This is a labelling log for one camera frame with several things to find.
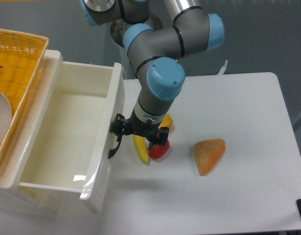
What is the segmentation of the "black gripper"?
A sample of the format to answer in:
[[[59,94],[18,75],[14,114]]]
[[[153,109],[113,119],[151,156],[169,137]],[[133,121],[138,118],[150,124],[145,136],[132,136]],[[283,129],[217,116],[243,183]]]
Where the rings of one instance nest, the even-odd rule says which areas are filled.
[[[169,136],[169,127],[159,127],[158,124],[144,123],[137,116],[126,119],[122,114],[116,114],[110,125],[110,132],[121,142],[123,135],[137,135],[149,141],[148,151],[154,146],[164,146]]]

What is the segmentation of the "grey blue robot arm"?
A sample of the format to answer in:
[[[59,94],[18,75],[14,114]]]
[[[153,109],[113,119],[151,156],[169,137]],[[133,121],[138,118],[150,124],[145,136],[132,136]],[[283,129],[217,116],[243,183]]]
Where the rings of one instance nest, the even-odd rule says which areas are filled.
[[[122,44],[141,90],[131,116],[117,114],[110,132],[117,138],[137,135],[150,146],[163,146],[169,135],[161,127],[164,116],[185,81],[178,59],[220,46],[225,27],[217,14],[208,14],[197,0],[167,0],[171,27],[155,30],[147,0],[83,0],[83,12],[90,24],[121,21]]]

